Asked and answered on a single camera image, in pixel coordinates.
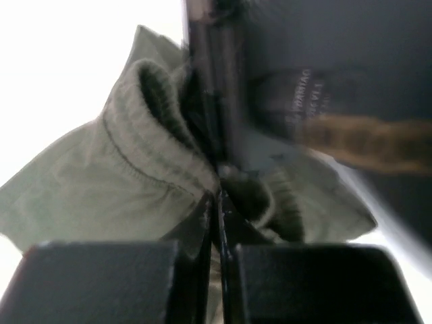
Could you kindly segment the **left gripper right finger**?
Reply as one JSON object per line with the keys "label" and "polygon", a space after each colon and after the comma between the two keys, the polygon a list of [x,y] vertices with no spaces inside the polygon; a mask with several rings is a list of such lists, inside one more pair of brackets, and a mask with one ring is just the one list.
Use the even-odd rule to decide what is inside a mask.
{"label": "left gripper right finger", "polygon": [[218,198],[226,323],[420,323],[400,271],[382,249],[274,244]]}

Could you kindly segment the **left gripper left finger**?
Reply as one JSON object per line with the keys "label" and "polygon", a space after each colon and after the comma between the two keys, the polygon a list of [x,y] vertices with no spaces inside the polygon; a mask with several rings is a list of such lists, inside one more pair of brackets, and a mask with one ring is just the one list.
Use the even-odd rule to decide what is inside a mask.
{"label": "left gripper left finger", "polygon": [[204,323],[212,198],[152,242],[47,242],[23,257],[2,323]]}

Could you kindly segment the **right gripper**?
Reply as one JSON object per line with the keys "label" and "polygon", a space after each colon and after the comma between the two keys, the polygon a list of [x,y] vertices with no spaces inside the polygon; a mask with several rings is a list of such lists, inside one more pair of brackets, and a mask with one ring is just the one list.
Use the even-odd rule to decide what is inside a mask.
{"label": "right gripper", "polygon": [[328,163],[405,230],[431,228],[430,1],[187,1],[188,120],[217,168]]}

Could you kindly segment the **olive green shorts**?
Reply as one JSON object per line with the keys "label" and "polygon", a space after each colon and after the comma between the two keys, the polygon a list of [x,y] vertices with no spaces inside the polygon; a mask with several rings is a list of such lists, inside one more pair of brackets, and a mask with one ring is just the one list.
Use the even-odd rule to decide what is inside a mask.
{"label": "olive green shorts", "polygon": [[345,243],[376,226],[326,164],[313,178],[304,157],[252,176],[217,173],[186,122],[184,50],[139,26],[100,115],[56,140],[1,187],[1,233],[24,255],[47,242],[152,242],[212,198],[204,323],[223,323],[218,198],[276,244]]}

